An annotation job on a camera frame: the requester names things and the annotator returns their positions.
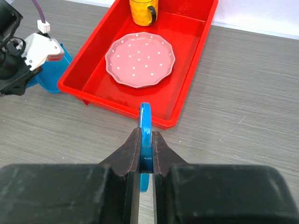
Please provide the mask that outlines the blue plastic dustpan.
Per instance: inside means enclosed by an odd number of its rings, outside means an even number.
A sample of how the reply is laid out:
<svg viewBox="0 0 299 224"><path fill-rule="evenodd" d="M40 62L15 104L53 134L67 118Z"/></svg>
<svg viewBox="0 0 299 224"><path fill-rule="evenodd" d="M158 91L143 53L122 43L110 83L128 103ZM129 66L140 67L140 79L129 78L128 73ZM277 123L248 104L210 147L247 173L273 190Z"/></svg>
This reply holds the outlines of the blue plastic dustpan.
<svg viewBox="0 0 299 224"><path fill-rule="evenodd" d="M61 43L60 46L64 50L63 59L61 61L45 62L42 66L42 72L29 81L26 88L39 84L49 93L60 93L57 83L72 62L72 56L65 49L64 45Z"/></svg>

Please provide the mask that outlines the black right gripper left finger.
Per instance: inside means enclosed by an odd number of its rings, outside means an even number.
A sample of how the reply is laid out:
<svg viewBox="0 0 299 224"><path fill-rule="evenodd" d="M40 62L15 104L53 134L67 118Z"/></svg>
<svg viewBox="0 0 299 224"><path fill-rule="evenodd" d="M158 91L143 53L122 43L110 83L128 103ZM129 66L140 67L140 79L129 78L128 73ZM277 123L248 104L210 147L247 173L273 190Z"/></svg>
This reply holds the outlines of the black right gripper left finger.
<svg viewBox="0 0 299 224"><path fill-rule="evenodd" d="M0 170L3 224L136 224L142 132L99 164L11 164Z"/></svg>

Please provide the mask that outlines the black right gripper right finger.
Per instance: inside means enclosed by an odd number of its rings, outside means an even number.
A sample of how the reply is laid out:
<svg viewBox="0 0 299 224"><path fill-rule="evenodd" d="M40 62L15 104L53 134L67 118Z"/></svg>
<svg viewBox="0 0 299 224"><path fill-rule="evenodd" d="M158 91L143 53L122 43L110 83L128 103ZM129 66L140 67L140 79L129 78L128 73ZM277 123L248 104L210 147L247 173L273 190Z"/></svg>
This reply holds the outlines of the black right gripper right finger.
<svg viewBox="0 0 299 224"><path fill-rule="evenodd" d="M152 134L157 224L296 224L282 175L262 165L189 164Z"/></svg>

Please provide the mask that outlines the blue hand brush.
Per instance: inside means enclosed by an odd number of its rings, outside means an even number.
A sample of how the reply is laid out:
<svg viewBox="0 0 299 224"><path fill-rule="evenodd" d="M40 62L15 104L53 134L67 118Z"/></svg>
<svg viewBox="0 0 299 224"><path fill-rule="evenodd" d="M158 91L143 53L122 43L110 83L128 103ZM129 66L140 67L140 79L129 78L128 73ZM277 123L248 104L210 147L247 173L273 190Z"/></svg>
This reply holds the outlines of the blue hand brush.
<svg viewBox="0 0 299 224"><path fill-rule="evenodd" d="M149 103L141 103L139 112L139 127L142 130L140 192L146 192L149 186L150 174L153 172L151 107Z"/></svg>

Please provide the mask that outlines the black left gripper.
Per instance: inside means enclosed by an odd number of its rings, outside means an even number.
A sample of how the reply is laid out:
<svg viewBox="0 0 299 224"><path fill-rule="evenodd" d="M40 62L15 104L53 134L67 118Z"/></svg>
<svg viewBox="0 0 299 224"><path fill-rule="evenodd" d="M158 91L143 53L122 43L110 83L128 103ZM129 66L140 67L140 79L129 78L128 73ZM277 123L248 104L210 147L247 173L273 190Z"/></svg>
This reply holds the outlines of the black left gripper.
<svg viewBox="0 0 299 224"><path fill-rule="evenodd" d="M25 93L28 83L42 72L42 67L30 70L21 55L25 52L26 43L23 39L13 37L0 50L0 95L17 95Z"/></svg>

